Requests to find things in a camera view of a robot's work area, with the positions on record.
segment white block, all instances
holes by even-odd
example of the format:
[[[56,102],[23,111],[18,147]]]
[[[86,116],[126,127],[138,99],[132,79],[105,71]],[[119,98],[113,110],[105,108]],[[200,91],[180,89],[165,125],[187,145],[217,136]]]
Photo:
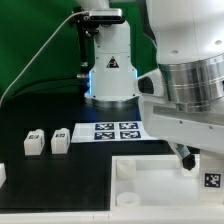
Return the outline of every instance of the white block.
[[[0,188],[4,184],[5,180],[6,180],[5,166],[4,164],[0,164]]]
[[[70,132],[66,128],[56,130],[51,139],[52,154],[66,154],[70,145]]]
[[[25,155],[40,155],[45,144],[44,132],[40,129],[30,131],[24,141]]]
[[[133,179],[136,177],[136,162],[133,159],[119,159],[117,161],[117,176],[120,179]]]

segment white box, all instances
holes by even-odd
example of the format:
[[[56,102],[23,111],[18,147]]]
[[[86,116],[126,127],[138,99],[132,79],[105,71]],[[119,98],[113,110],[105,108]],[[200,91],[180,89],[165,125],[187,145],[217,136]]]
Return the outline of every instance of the white box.
[[[70,132],[66,128],[55,131],[51,139],[52,154],[66,154],[70,145]]]
[[[5,165],[0,164],[0,188],[4,184],[5,180],[6,180]]]
[[[45,144],[44,131],[30,131],[24,141],[25,155],[40,155]]]

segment black and white sticker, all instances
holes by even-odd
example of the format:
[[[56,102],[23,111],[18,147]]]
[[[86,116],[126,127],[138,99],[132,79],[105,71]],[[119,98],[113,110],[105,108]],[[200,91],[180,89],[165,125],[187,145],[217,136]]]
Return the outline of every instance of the black and white sticker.
[[[65,137],[65,134],[57,134],[55,137],[56,138],[64,138]]]
[[[139,131],[121,131],[121,139],[139,139],[141,134]]]
[[[114,130],[114,124],[113,123],[107,123],[107,124],[96,124],[95,125],[96,131],[108,131],[108,130]]]
[[[119,65],[114,57],[110,59],[110,62],[108,63],[107,68],[119,68]]]
[[[114,132],[96,132],[94,135],[94,140],[114,140]]]
[[[204,187],[221,188],[221,174],[205,173]]]
[[[29,139],[38,139],[39,138],[39,135],[30,135],[29,136]]]
[[[119,128],[121,130],[138,129],[138,123],[119,123]]]

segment black cable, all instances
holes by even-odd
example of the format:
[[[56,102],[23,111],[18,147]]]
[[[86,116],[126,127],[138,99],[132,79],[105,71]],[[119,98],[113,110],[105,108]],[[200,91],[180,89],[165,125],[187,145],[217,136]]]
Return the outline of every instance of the black cable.
[[[63,81],[63,80],[75,80],[75,77],[60,77],[60,78],[50,78],[50,79],[42,79],[42,80],[38,80],[38,81],[34,81],[31,83],[28,83],[22,87],[20,87],[19,89],[17,89],[13,94],[12,97],[17,96],[20,92],[24,91],[25,89],[28,89],[29,87],[35,86],[35,85],[39,85],[42,83],[47,83],[47,82],[57,82],[57,81]]]
[[[57,86],[57,87],[52,87],[52,88],[46,88],[46,89],[39,89],[39,90],[34,90],[34,91],[30,91],[30,92],[26,92],[24,94],[19,94],[16,96],[12,96],[10,97],[10,100],[13,100],[14,98],[18,97],[18,96],[22,96],[22,95],[26,95],[26,94],[32,94],[32,93],[37,93],[37,92],[43,92],[43,91],[49,91],[49,90],[54,90],[54,89],[61,89],[61,88],[67,88],[67,87],[79,87],[81,85],[64,85],[64,86]]]

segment triangle warning sticker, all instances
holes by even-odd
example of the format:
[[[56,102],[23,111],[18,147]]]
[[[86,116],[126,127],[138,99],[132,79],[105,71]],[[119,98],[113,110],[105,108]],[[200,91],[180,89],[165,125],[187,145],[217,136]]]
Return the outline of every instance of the triangle warning sticker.
[[[107,68],[119,68],[119,65],[114,57],[111,58],[110,62],[107,65]]]

